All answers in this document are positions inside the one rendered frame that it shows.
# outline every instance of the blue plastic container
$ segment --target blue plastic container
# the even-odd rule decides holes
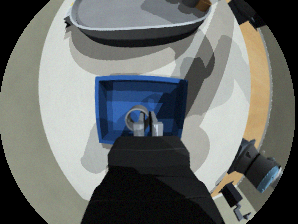
[[[154,111],[164,124],[164,136],[181,138],[185,118],[187,80],[142,76],[113,75],[95,79],[96,124],[100,143],[113,144],[120,136],[132,136],[125,125],[126,113],[135,105]],[[138,120],[140,112],[131,118]],[[150,128],[145,136],[150,136]]]

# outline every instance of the white table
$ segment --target white table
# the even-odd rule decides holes
[[[48,32],[40,62],[39,101],[52,152],[85,200],[106,174],[111,145],[98,141],[96,76],[136,74],[189,80],[192,102],[182,141],[191,169],[211,192],[240,145],[250,102],[248,55],[239,25],[225,1],[213,2],[199,30],[167,45],[111,47],[91,41],[76,27],[65,34],[66,0]]]

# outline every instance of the blue bin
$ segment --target blue bin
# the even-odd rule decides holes
[[[132,136],[125,125],[126,113],[135,105],[154,111],[164,124],[164,136],[181,138],[185,118],[187,80],[141,76],[113,75],[95,78],[95,108],[100,143],[113,144],[120,136]],[[134,121],[140,112],[131,113]],[[150,128],[145,136],[150,136]]]

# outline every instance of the metal ring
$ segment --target metal ring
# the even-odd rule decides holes
[[[133,106],[127,113],[126,113],[126,115],[125,115],[125,124],[126,124],[126,127],[129,129],[129,130],[131,130],[131,131],[133,131],[133,124],[134,124],[134,121],[131,119],[131,117],[130,117],[130,114],[131,114],[131,112],[133,112],[133,111],[141,111],[141,112],[143,112],[145,115],[147,115],[147,119],[145,120],[145,129],[148,127],[148,125],[149,125],[149,112],[148,112],[148,110],[147,110],[147,108],[146,107],[144,107],[144,106],[142,106],[142,105],[135,105],[135,106]]]

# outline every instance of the gray tray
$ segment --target gray tray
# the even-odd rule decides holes
[[[194,32],[209,12],[179,0],[76,0],[65,21],[94,40],[160,40]]]

